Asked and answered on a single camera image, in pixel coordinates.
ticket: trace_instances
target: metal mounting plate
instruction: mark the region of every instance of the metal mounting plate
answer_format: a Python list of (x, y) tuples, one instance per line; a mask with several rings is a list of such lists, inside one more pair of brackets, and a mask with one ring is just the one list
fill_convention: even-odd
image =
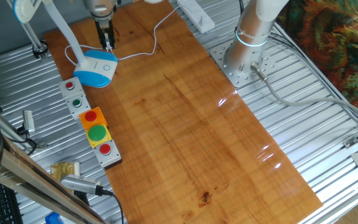
[[(215, 63), (219, 66), (219, 68), (222, 70), (222, 72), (225, 74), (225, 76), (230, 80), (233, 86), (237, 89), (240, 89), (249, 83), (259, 80), (259, 77), (255, 73), (251, 73), (249, 75), (233, 75), (233, 72), (231, 72), (231, 70), (224, 64), (224, 56), (232, 42), (233, 41), (230, 40), (221, 45), (213, 47), (211, 50), (209, 50), (209, 54), (214, 59)], [(281, 47), (281, 52), (278, 52), (274, 55), (270, 55), (269, 52), (272, 51), (272, 49), (277, 49), (277, 46), (278, 45), (274, 43), (267, 42), (265, 50), (262, 53), (263, 63), (260, 67), (262, 71), (264, 71), (266, 74), (276, 71), (278, 69), (277, 67), (280, 67), (281, 65), (280, 62), (282, 60), (285, 60), (287, 57), (296, 57), (295, 55), (285, 51), (284, 47)]]

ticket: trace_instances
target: wooden board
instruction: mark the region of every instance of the wooden board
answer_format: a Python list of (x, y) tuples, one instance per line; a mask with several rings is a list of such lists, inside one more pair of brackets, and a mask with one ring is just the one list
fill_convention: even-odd
[[(151, 52), (153, 28), (172, 10), (168, 1), (120, 7), (114, 54)], [(71, 28), (100, 46), (93, 20)], [(72, 77), (60, 31), (45, 39)], [(296, 223), (322, 206), (176, 13), (157, 39), (153, 56), (120, 61), (111, 85), (85, 87), (121, 152), (106, 173), (129, 223)]]

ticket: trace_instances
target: white power strip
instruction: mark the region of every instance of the white power strip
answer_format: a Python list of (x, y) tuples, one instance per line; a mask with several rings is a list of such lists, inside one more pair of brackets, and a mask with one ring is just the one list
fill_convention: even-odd
[(206, 33), (215, 28), (215, 23), (195, 0), (177, 0), (177, 2), (200, 33)]

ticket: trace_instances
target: patterned cloth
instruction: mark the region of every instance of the patterned cloth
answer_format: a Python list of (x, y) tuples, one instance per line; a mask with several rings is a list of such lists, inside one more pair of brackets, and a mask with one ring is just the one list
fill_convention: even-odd
[(358, 0), (290, 0), (277, 21), (358, 107)]

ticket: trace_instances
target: emergency stop button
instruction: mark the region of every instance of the emergency stop button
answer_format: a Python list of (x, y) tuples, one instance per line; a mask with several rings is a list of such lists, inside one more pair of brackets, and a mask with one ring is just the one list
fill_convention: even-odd
[(111, 147), (108, 144), (103, 144), (103, 145), (100, 146), (99, 151), (103, 155), (107, 156), (111, 152)]
[(66, 89), (67, 89), (67, 90), (72, 90), (72, 89), (74, 89), (74, 83), (72, 83), (72, 82), (66, 83)]
[(97, 117), (98, 117), (98, 115), (94, 111), (89, 111), (89, 112), (86, 112), (86, 114), (85, 114), (85, 120), (88, 122), (92, 122), (92, 121), (96, 120)]

